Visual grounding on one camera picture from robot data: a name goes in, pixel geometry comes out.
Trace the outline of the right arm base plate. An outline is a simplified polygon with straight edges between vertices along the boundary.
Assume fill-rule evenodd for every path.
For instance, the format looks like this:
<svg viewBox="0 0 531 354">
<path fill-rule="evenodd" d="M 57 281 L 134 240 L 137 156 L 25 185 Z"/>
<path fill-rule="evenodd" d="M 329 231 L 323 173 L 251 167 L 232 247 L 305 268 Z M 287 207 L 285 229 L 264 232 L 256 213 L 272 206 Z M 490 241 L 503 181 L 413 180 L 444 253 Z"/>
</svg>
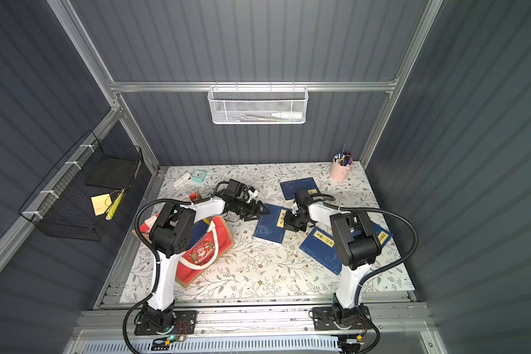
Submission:
<svg viewBox="0 0 531 354">
<path fill-rule="evenodd" d="M 333 307 L 315 307 L 308 311 L 309 317 L 313 320 L 316 331 L 331 330 L 360 330 L 372 329 L 367 315 L 368 310 L 362 308 L 340 310 Z"/>
</svg>

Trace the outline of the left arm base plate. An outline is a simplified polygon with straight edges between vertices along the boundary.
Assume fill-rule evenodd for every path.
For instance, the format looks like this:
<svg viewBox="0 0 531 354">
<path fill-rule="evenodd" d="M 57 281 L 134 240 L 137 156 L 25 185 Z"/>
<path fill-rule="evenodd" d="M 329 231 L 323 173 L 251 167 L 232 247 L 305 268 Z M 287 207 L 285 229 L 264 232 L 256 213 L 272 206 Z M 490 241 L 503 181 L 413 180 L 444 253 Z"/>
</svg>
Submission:
<svg viewBox="0 0 531 354">
<path fill-rule="evenodd" d="M 134 319 L 135 336 L 191 335 L 195 332 L 197 311 L 141 310 Z"/>
</svg>

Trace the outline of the blue book yellow label back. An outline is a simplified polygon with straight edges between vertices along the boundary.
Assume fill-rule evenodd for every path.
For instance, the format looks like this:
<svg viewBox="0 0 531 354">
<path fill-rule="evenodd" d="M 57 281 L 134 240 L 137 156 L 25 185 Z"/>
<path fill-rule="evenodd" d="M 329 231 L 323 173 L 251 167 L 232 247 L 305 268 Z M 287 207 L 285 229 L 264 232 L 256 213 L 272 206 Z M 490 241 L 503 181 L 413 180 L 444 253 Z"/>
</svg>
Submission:
<svg viewBox="0 0 531 354">
<path fill-rule="evenodd" d="M 202 219 L 193 224 L 191 238 L 187 245 L 187 250 L 192 249 L 193 246 L 195 246 L 203 237 L 206 236 L 209 225 L 209 219 Z"/>
</svg>

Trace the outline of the jute canvas bag red trim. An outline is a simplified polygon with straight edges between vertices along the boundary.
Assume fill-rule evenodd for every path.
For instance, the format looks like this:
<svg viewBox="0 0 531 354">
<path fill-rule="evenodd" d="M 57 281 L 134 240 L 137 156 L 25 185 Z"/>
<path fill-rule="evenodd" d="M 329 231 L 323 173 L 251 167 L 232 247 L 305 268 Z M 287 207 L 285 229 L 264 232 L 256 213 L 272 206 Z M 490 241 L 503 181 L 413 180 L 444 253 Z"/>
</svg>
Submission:
<svg viewBox="0 0 531 354">
<path fill-rule="evenodd" d="M 233 245 L 232 233 L 221 216 L 226 202 L 203 198 L 199 191 L 183 201 L 157 199 L 134 216 L 134 234 L 153 256 L 150 286 L 186 288 Z M 193 224 L 209 219 L 207 234 L 187 250 Z"/>
</svg>

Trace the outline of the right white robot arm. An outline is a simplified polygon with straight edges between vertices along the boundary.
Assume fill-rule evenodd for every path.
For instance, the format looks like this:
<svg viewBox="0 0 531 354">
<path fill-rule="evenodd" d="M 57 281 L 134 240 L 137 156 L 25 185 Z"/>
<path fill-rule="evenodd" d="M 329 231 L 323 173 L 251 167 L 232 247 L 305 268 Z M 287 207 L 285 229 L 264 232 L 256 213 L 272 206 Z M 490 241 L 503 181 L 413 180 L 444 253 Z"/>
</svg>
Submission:
<svg viewBox="0 0 531 354">
<path fill-rule="evenodd" d="M 305 231 L 309 224 L 320 223 L 331 228 L 333 248 L 342 264 L 342 270 L 330 314 L 320 318 L 324 322 L 322 329 L 348 329 L 357 323 L 368 328 L 370 324 L 361 300 L 364 284 L 411 258 L 420 238 L 414 225 L 400 215 L 372 207 L 336 206 L 331 203 L 334 200 L 333 196 L 310 194 L 306 189 L 296 191 L 294 206 L 285 215 L 284 227 L 291 231 Z M 412 245 L 404 256 L 375 270 L 371 266 L 381 254 L 383 245 L 370 218 L 371 213 L 386 215 L 402 222 L 412 234 Z"/>
</svg>

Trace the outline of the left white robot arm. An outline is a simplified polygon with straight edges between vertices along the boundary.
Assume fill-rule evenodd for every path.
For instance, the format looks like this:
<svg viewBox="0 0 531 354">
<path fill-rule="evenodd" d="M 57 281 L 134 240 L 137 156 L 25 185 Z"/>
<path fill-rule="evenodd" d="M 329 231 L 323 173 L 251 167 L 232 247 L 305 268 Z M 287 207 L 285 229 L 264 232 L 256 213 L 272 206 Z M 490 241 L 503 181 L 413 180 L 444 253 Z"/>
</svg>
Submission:
<svg viewBox="0 0 531 354">
<path fill-rule="evenodd" d="M 255 221 L 269 215 L 269 209 L 257 197 L 255 188 L 230 179 L 218 182 L 206 198 L 196 201 L 156 199 L 137 212 L 133 222 L 134 231 L 152 253 L 154 266 L 150 293 L 127 311 L 122 323 L 123 340 L 131 353 L 139 352 L 128 336 L 128 320 L 132 312 L 140 309 L 140 315 L 153 330 L 162 336 L 170 334 L 178 322 L 174 314 L 173 293 L 178 264 L 183 263 L 194 270 L 202 270 L 210 265 L 196 265 L 184 258 L 195 223 L 228 212 L 234 212 L 244 221 Z M 147 209 L 158 204 L 162 205 L 162 209 L 150 227 L 148 237 L 144 237 L 140 218 Z"/>
</svg>

